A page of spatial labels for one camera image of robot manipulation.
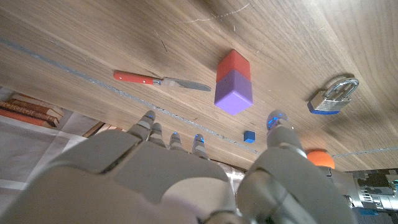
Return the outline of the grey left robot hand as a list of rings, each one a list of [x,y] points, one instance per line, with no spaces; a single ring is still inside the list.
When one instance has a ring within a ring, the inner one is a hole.
[[[376,169],[341,172],[331,167],[319,169],[334,183],[353,210],[376,216],[397,211],[397,170]]]

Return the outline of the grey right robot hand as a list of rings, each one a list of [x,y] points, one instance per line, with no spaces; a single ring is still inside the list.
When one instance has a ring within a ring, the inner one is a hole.
[[[148,111],[61,153],[1,215],[2,223],[355,223],[349,199],[311,163],[284,112],[267,119],[267,147],[233,190],[201,135],[191,152],[163,142]]]

